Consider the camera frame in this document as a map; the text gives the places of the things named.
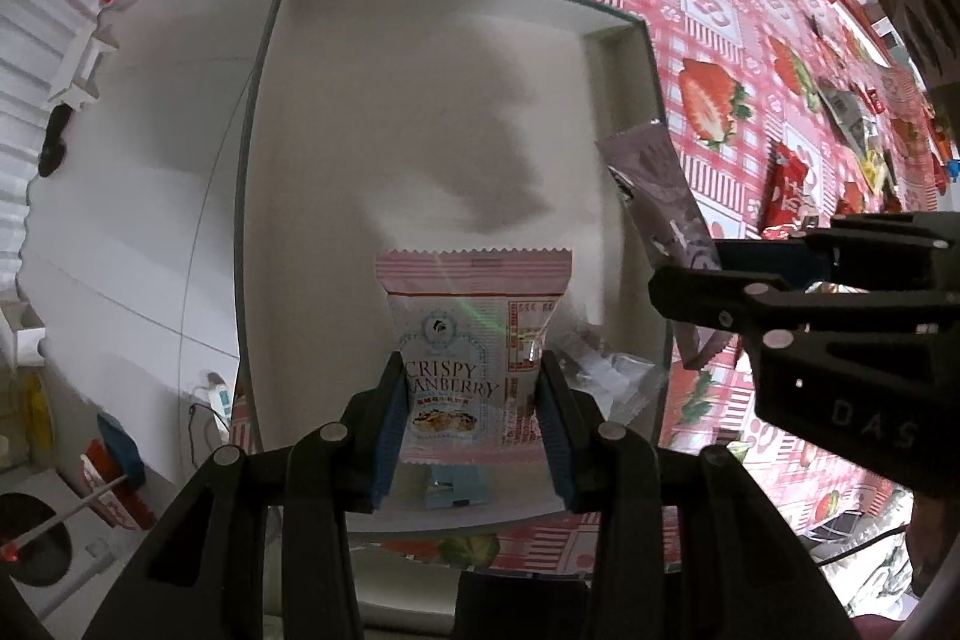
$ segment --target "rectangular tray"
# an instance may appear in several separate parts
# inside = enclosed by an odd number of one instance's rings
[[[275,0],[251,83],[236,214],[241,378],[263,447],[337,420],[394,344],[373,257],[568,247],[553,327],[662,361],[650,271],[594,140],[662,118],[646,25],[584,0]],[[422,509],[426,468],[352,531],[559,512],[545,464],[496,501]]]

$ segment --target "table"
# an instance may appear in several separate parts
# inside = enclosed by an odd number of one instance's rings
[[[853,151],[830,125],[819,98],[805,91],[803,67],[814,79],[825,76],[844,86],[853,81],[885,96],[888,113],[880,118],[880,131],[890,146],[899,198],[908,211],[936,209],[928,130],[912,78],[900,67],[872,61],[826,0],[594,1],[642,16],[650,26],[666,121],[714,237],[759,236],[776,142],[808,164],[806,186],[822,224],[848,188],[860,191],[868,210],[880,210]],[[814,34],[811,19],[834,47]],[[691,61],[712,64],[714,73],[719,67],[726,77],[716,84],[739,83],[739,103],[747,110],[733,114],[731,108],[718,122],[698,107],[688,90],[697,70],[690,68]],[[736,343],[699,372],[674,362],[659,444],[696,453],[718,439],[746,443],[744,465],[798,533],[846,509],[879,511],[892,489],[888,480],[755,416],[749,365],[736,362],[734,351]],[[592,569],[597,521],[570,517],[503,531],[493,535],[496,543],[480,546],[486,554],[475,563],[582,575]],[[676,529],[669,522],[665,545],[667,560],[678,560]],[[443,547],[435,543],[392,542],[390,547],[443,560]]]

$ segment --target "transparent plastic wrapper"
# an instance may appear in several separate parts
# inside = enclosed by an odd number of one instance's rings
[[[627,426],[656,402],[668,372],[629,353],[610,352],[602,343],[594,347],[587,341],[591,335],[585,337],[565,332],[548,347],[557,352],[568,384],[592,396],[606,420]]]
[[[877,516],[864,515],[853,527],[853,533],[839,542],[819,544],[810,551],[817,561],[835,557],[872,540],[880,533],[909,523],[913,495],[897,488]],[[824,577],[851,615],[864,612],[885,613],[887,606],[899,600],[910,586],[913,569],[906,551],[904,535],[880,540],[851,557],[821,568]],[[857,608],[858,603],[877,601],[870,610]]]
[[[534,392],[569,250],[392,251],[376,258],[403,355],[403,461],[541,461]]]
[[[640,231],[654,271],[661,266],[719,269],[720,258],[707,223],[690,191],[680,159],[662,122],[637,125],[600,140],[597,148]],[[730,342],[721,330],[674,323],[680,360],[699,369]]]

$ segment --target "nutrition label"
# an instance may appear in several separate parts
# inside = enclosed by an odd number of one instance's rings
[[[519,299],[507,304],[507,372],[539,367],[538,336],[553,314],[555,299]]]

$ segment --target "crispy cranberry snack package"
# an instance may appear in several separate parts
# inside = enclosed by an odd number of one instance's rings
[[[719,269],[720,258],[680,159],[661,121],[637,125],[600,140],[597,148],[620,189],[627,212],[654,271],[661,266]],[[699,369],[726,347],[733,335],[673,322],[680,360]]]
[[[402,461],[541,461],[534,392],[569,250],[394,250],[376,257],[403,355]]]

